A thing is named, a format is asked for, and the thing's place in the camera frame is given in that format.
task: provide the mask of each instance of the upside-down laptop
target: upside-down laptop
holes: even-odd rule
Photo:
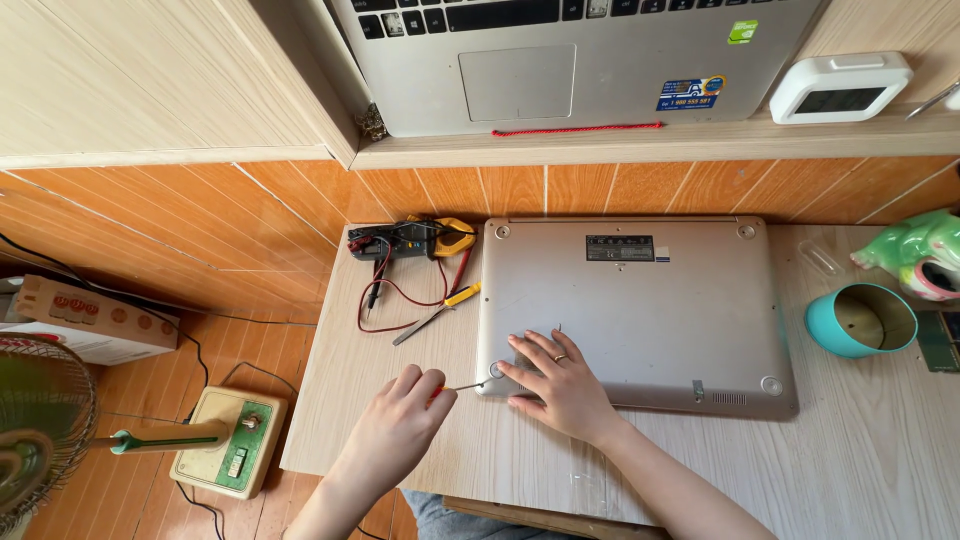
[[[567,334],[614,405],[787,419],[799,409],[762,219],[494,218],[484,226],[477,392],[535,396],[507,343]]]
[[[740,120],[822,0],[332,0],[394,136]]]

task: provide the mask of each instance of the green ceramic figurine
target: green ceramic figurine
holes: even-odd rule
[[[943,302],[960,298],[960,207],[904,219],[852,253],[864,269],[879,266],[909,294]]]

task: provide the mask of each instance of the desk surface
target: desk surface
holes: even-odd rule
[[[847,265],[827,280],[798,259],[812,238],[838,260],[879,227],[772,226],[780,307],[800,392],[792,422],[620,409],[654,442],[716,485],[780,538],[960,538],[960,377],[926,370],[916,343],[903,351],[845,360],[804,329],[810,300],[846,282],[896,289],[879,269]],[[482,293],[399,347],[396,332],[363,334],[356,307],[372,263],[353,260],[341,240],[316,340],[280,466],[323,475],[364,406],[408,363],[473,383]],[[480,250],[464,283],[480,274]],[[445,266],[452,274],[458,260]],[[440,296],[436,265],[392,264],[415,299]],[[427,308],[381,293],[370,327],[418,319]],[[655,525],[620,473],[591,446],[539,425],[505,401],[463,392],[420,466],[402,484],[481,501]]]

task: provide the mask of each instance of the teal tin can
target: teal tin can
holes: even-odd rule
[[[894,291],[854,283],[806,307],[806,331],[827,351],[844,358],[892,353],[917,337],[917,316]]]

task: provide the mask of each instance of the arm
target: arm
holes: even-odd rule
[[[343,540],[373,504],[405,479],[430,448],[457,393],[444,373],[409,365],[367,405],[347,444],[303,506],[283,540]]]
[[[603,452],[674,538],[775,538],[746,510],[621,418],[570,338],[553,331],[564,352],[536,332],[525,335],[539,346],[514,335],[510,344],[527,355],[543,377],[502,360],[497,367],[536,392],[543,404],[513,397],[511,406]],[[564,354],[567,357],[553,360]]]

